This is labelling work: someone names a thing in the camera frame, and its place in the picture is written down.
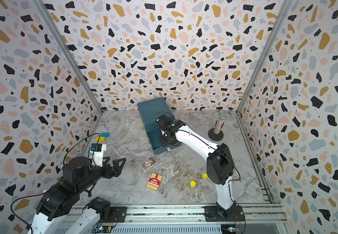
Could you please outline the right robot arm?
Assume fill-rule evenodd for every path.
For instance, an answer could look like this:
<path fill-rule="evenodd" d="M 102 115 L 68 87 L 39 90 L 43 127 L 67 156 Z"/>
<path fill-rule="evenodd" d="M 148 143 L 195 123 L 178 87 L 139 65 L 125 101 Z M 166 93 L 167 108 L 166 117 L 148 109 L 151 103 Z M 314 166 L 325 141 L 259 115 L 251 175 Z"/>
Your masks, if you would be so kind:
<path fill-rule="evenodd" d="M 194 132 L 183 121 L 171 121 L 166 115 L 158 117 L 156 124 L 162 132 L 159 136 L 161 146 L 181 142 L 206 161 L 206 173 L 216 186 L 217 213 L 223 220 L 231 218 L 236 208 L 231 188 L 235 166 L 228 146 L 213 143 Z"/>

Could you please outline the sprinkle-filled tube on black base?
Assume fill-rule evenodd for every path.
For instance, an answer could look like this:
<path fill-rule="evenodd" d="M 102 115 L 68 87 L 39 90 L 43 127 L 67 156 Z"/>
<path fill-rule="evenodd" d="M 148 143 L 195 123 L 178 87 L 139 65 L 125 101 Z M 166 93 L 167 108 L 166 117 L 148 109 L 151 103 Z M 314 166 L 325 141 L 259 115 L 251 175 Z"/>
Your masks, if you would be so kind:
<path fill-rule="evenodd" d="M 210 129 L 208 132 L 208 137 L 213 141 L 221 141 L 224 137 L 224 133 L 222 132 L 222 127 L 224 125 L 224 122 L 227 118 L 227 112 L 221 111 L 219 113 L 219 118 L 216 121 L 215 127 Z"/>

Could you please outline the teal drawer cabinet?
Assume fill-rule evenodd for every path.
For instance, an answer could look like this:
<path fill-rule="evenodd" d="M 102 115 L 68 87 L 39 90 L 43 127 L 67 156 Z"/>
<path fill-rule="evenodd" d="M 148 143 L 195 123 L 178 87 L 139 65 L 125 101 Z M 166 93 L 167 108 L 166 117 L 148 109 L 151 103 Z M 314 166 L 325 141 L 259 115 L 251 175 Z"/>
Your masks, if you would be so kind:
<path fill-rule="evenodd" d="M 174 121 L 174 115 L 163 97 L 143 101 L 137 104 L 144 128 L 149 137 L 149 133 L 159 130 L 156 120 L 165 115 L 171 121 Z"/>

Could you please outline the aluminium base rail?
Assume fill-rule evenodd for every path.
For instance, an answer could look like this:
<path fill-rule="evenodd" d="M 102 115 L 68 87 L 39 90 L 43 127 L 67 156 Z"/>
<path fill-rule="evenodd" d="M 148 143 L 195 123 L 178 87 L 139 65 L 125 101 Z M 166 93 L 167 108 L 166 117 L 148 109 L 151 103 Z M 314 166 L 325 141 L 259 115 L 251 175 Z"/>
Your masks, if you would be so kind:
<path fill-rule="evenodd" d="M 287 219 L 277 204 L 238 205 L 231 218 L 223 220 L 211 204 L 121 204 L 123 223 L 111 234 L 289 234 Z M 67 230 L 81 217 L 83 207 L 74 205 L 53 234 Z"/>

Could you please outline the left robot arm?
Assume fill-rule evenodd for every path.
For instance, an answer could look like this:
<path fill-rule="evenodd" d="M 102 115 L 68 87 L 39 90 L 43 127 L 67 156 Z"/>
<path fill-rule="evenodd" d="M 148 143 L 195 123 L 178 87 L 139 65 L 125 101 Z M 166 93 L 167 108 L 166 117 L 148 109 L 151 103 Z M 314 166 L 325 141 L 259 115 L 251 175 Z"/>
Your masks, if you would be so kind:
<path fill-rule="evenodd" d="M 86 192 L 92 195 L 92 190 L 97 182 L 102 179 L 118 177 L 123 169 L 126 159 L 113 160 L 110 158 L 102 161 L 100 166 L 91 165 L 87 157 L 76 157 L 66 163 L 62 170 L 60 181 L 53 185 L 43 196 L 36 208 L 30 234 L 52 234 L 66 216 L 80 200 L 80 195 Z M 107 233 L 110 233 L 118 223 L 123 223 L 126 218 L 126 207 L 112 207 L 108 200 L 100 197 L 94 198 L 82 211 L 81 217 L 67 230 L 68 234 L 85 234 L 94 227 L 95 232 L 103 231 L 98 227 L 99 222 L 110 222 Z"/>

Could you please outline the yellow paint can left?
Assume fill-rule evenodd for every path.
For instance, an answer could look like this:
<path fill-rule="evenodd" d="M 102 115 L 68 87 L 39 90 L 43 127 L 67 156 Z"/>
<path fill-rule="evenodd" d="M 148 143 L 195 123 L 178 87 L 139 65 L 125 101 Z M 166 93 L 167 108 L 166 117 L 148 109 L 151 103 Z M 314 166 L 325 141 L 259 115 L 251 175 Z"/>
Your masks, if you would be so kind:
<path fill-rule="evenodd" d="M 196 182 L 194 180 L 192 180 L 190 182 L 190 188 L 195 188 L 195 186 L 196 186 Z"/>

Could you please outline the teal drawer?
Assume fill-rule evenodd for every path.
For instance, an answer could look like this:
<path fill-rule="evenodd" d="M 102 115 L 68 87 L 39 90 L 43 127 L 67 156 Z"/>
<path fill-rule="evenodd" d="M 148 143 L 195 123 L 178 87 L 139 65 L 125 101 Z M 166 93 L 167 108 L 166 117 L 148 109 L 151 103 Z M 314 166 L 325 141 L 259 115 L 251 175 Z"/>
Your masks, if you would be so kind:
<path fill-rule="evenodd" d="M 175 145 L 163 147 L 160 143 L 160 140 L 159 140 L 159 137 L 161 135 L 162 135 L 162 132 L 161 132 L 160 129 L 156 129 L 156 130 L 147 132 L 147 137 L 148 137 L 148 140 L 151 144 L 154 155 L 159 155 L 161 153 L 168 152 L 168 151 L 173 150 L 173 149 L 180 147 L 182 145 L 179 142 Z"/>

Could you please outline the red Texas Hold'em card box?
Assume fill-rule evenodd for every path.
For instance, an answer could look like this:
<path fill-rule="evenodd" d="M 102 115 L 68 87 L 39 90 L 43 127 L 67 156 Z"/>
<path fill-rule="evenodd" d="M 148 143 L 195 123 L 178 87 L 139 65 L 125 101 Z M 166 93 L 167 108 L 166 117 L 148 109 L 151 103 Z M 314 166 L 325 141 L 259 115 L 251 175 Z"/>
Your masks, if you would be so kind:
<path fill-rule="evenodd" d="M 157 173 L 152 173 L 149 180 L 148 180 L 146 188 L 149 189 L 149 190 L 157 192 L 158 188 L 161 184 L 162 179 L 163 179 L 162 175 L 157 174 Z"/>

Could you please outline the purple card pack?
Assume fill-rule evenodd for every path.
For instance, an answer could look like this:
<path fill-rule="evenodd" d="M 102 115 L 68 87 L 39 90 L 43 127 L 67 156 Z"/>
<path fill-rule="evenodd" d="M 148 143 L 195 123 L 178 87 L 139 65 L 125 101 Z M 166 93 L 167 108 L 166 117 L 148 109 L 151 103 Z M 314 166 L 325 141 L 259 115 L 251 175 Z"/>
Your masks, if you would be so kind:
<path fill-rule="evenodd" d="M 140 164 L 145 172 L 147 172 L 150 168 L 157 164 L 157 161 L 153 157 L 149 157 L 144 162 Z"/>

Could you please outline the yellow block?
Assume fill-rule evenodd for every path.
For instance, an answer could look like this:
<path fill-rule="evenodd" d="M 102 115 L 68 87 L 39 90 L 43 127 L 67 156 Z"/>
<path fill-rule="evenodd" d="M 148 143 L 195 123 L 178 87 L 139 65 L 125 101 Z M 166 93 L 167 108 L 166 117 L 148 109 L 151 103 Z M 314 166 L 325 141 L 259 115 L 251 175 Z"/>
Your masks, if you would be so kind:
<path fill-rule="evenodd" d="M 97 142 L 105 141 L 105 137 L 104 137 L 104 136 L 103 136 L 103 137 L 102 137 L 102 136 L 101 136 L 101 137 L 97 137 L 97 138 L 96 138 L 96 141 L 97 141 Z"/>

